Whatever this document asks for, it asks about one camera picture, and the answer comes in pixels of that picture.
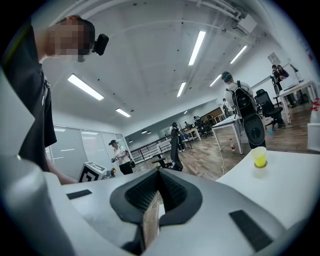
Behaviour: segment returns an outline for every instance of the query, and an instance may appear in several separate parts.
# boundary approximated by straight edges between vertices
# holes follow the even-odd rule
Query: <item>wooden floor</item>
[[[282,118],[286,123],[286,128],[277,128],[276,125],[273,134],[265,130],[266,148],[270,151],[317,154],[307,149],[307,124],[310,121],[310,106],[308,104],[299,105],[290,109],[290,113],[291,124],[287,124],[285,114],[282,111]],[[263,118],[262,121],[266,125],[271,119],[266,120]],[[217,129],[215,132],[221,144],[221,154],[214,136],[201,138],[201,141],[196,139],[194,142],[191,142],[192,149],[188,147],[185,152],[179,153],[179,158],[183,164],[182,172],[215,181],[223,175],[223,160],[224,173],[227,173],[250,152],[251,148],[246,135],[241,136],[243,155],[240,156],[236,138],[231,127]],[[234,142],[235,151],[231,150],[230,139]],[[166,161],[169,161],[170,152],[164,153],[163,157],[166,158]],[[151,162],[152,160],[149,159],[138,163],[136,169],[138,171],[151,170],[158,165]],[[144,215],[146,246],[149,246],[158,234],[158,211],[159,205],[162,203],[161,195],[159,195],[152,209]]]

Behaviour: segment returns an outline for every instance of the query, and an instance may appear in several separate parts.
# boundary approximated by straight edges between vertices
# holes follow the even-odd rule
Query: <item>plastic cup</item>
[[[258,146],[252,150],[251,155],[254,159],[254,164],[258,168],[265,167],[267,164],[267,149],[264,146]]]

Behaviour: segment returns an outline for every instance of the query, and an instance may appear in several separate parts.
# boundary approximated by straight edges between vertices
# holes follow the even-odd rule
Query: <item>table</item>
[[[310,100],[314,102],[315,98],[316,98],[316,92],[315,92],[314,86],[315,86],[315,82],[309,80],[309,81],[303,81],[303,82],[297,83],[297,85],[295,85],[294,87],[292,87],[288,90],[281,90],[280,91],[279,97],[281,99],[288,124],[291,124],[291,120],[290,120],[289,109],[288,109],[288,106],[287,106],[287,103],[285,100],[285,96],[292,94],[294,92],[297,92],[303,88],[307,88]]]
[[[196,136],[199,138],[199,140],[201,141],[201,138],[200,138],[200,135],[199,135],[199,132],[198,132],[198,127],[195,127],[195,128],[192,128],[190,130],[186,130],[184,131],[185,134],[191,134],[191,137],[192,139],[194,140],[194,136],[192,135],[192,132],[195,132],[196,133]]]
[[[235,135],[236,142],[238,144],[239,152],[241,155],[243,154],[240,139],[239,139],[241,135],[241,127],[239,126],[238,122],[240,122],[239,117],[237,116],[235,118],[235,115],[232,115],[226,118],[225,120],[218,122],[212,127],[212,132],[214,134],[216,142],[218,143],[218,147],[220,151],[222,151],[222,149],[221,149],[220,141],[217,137],[217,134],[215,133],[215,130],[231,126]]]
[[[285,228],[309,216],[319,197],[320,155],[269,151],[267,166],[254,167],[251,152],[217,182],[248,197]]]

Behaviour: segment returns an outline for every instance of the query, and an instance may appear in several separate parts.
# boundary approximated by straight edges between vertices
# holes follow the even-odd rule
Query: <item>white ceiling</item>
[[[240,36],[232,30],[230,17],[189,0],[78,1],[61,15],[68,14],[88,18],[96,37],[103,33],[110,39],[103,56],[90,55],[83,63],[44,62],[53,110],[112,123],[125,128],[125,135],[152,125],[157,116],[160,121],[216,99],[211,82],[230,69],[230,61],[243,45],[249,51],[262,34],[258,27],[254,34]],[[194,65],[188,66],[200,30],[206,35]],[[70,84],[67,79],[72,73],[104,99],[98,101]],[[185,90],[177,98],[182,82]],[[115,112],[117,108],[131,117]]]

